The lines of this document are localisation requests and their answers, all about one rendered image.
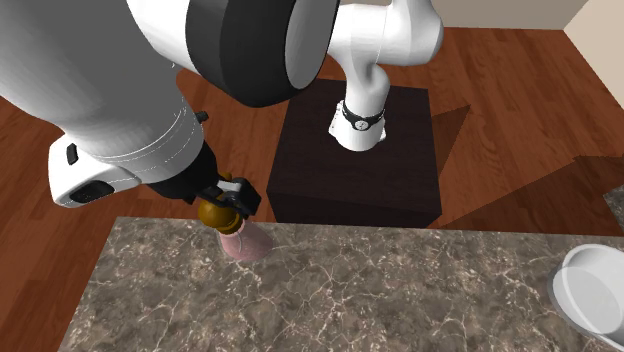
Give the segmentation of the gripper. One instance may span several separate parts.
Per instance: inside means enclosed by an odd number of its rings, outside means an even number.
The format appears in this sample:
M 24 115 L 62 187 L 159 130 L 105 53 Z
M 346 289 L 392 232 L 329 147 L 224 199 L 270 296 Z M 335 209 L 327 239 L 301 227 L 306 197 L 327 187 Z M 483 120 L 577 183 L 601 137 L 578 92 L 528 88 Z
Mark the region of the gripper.
M 255 215 L 262 200 L 245 178 L 220 180 L 216 157 L 206 142 L 203 142 L 198 155 L 183 171 L 169 179 L 147 183 L 147 186 L 169 199 L 189 203 L 197 196 L 213 205 L 226 205 L 243 218 Z

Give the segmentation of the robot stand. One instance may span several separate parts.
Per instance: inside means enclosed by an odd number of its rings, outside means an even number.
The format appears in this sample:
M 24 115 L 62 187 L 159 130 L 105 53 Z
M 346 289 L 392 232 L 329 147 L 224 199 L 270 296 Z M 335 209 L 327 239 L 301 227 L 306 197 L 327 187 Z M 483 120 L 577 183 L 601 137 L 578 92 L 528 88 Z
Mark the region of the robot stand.
M 289 101 L 267 186 L 277 221 L 427 227 L 442 213 L 427 90 L 391 87 L 387 137 L 364 152 L 328 132 L 345 90 L 318 79 Z

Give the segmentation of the pink bottle with brown stopper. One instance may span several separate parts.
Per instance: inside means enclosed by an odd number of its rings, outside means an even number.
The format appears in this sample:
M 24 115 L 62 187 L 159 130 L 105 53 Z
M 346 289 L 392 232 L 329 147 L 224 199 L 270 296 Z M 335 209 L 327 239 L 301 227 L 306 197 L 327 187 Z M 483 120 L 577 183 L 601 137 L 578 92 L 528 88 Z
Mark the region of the pink bottle with brown stopper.
M 220 173 L 220 180 L 233 179 L 228 172 Z M 272 238 L 250 219 L 243 218 L 226 205 L 213 205 L 203 199 L 198 208 L 200 221 L 216 230 L 223 251 L 239 261 L 264 258 L 273 248 Z

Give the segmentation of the white bowl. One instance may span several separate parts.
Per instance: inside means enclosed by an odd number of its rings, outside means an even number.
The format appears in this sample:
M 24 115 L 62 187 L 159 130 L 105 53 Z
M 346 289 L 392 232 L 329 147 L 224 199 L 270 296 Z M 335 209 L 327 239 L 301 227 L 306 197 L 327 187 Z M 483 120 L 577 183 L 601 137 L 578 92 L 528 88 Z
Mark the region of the white bowl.
M 624 352 L 624 252 L 601 244 L 571 249 L 549 273 L 549 298 L 577 331 Z

